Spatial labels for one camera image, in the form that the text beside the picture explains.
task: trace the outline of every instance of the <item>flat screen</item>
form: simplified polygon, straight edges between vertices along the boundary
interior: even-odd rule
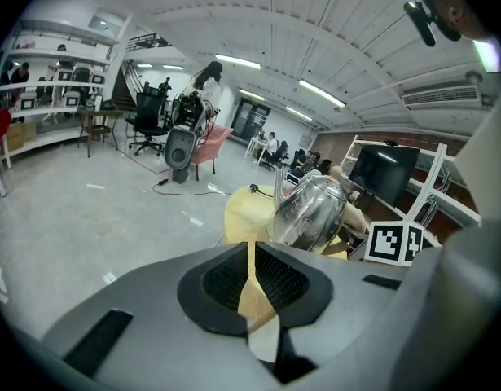
[[[349,180],[395,207],[406,190],[419,151],[410,147],[363,146]]]

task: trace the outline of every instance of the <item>white shirt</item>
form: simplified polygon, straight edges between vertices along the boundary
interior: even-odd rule
[[[277,151],[277,139],[276,138],[268,139],[268,141],[266,142],[266,150],[269,153],[275,153],[275,151]]]
[[[207,81],[204,82],[203,90],[198,90],[197,88],[194,88],[194,83],[196,82],[197,77],[198,76],[194,76],[191,78],[183,93],[185,95],[190,95],[194,91],[197,91],[204,101],[206,100],[212,104],[212,108],[218,108],[219,99],[221,97],[221,87],[219,86],[219,84],[216,82],[216,80],[210,77]]]

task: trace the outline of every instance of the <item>shiny floor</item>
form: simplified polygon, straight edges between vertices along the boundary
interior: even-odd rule
[[[91,158],[76,142],[13,157],[0,197],[0,266],[8,320],[40,338],[63,313],[103,288],[110,278],[155,261],[214,246],[222,237],[228,195],[158,195],[167,178],[163,157],[147,149],[133,156],[124,127],[94,142]],[[273,185],[274,173],[243,160],[245,147],[226,141],[216,160],[182,185],[156,189],[181,194]]]

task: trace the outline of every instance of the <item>balcony railing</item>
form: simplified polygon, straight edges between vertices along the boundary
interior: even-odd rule
[[[125,50],[129,52],[138,49],[165,48],[166,46],[172,45],[157,33],[149,33],[148,35],[141,35],[129,39],[129,43]]]

